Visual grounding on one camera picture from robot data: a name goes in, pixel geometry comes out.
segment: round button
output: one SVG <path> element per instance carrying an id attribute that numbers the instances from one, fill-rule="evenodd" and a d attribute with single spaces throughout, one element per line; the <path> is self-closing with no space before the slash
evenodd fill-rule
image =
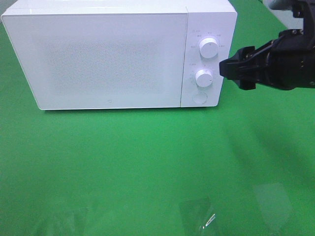
<path id="1" fill-rule="evenodd" d="M 199 92 L 192 97 L 193 101 L 197 104 L 204 104 L 207 101 L 207 94 L 204 92 Z"/>
<path id="2" fill-rule="evenodd" d="M 212 84 L 213 76 L 210 70 L 199 70 L 196 73 L 196 83 L 199 87 L 208 87 Z"/>
<path id="3" fill-rule="evenodd" d="M 205 38 L 201 41 L 199 49 L 204 58 L 214 58 L 218 54 L 219 45 L 214 38 Z"/>

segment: green tablecloth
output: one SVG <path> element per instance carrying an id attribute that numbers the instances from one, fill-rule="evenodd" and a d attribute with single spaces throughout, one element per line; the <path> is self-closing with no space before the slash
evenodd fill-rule
<path id="1" fill-rule="evenodd" d="M 231 2 L 231 54 L 284 30 Z M 0 51 L 0 235 L 315 235 L 315 90 L 225 81 L 215 108 L 44 112 L 2 25 Z"/>

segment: knob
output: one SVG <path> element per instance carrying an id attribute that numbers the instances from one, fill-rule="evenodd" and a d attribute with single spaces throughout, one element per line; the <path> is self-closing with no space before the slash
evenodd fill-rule
<path id="1" fill-rule="evenodd" d="M 204 58 L 214 58 L 218 54 L 219 45 L 214 38 L 205 38 L 199 44 L 199 50 Z"/>
<path id="2" fill-rule="evenodd" d="M 212 84 L 213 75 L 210 70 L 199 70 L 196 73 L 196 82 L 199 87 L 208 87 Z"/>

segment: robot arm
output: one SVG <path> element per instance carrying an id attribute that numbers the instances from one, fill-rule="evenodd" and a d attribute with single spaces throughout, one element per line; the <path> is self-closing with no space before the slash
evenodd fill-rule
<path id="1" fill-rule="evenodd" d="M 315 88 L 315 0 L 271 0 L 269 6 L 303 18 L 303 29 L 280 32 L 258 49 L 240 49 L 220 63 L 220 74 L 244 90 L 257 83 L 282 90 Z"/>

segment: white microwave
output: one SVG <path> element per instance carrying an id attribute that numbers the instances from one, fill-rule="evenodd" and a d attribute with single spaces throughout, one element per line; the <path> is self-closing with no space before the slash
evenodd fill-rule
<path id="1" fill-rule="evenodd" d="M 228 0 L 18 0 L 1 16 L 42 110 L 211 107 Z"/>

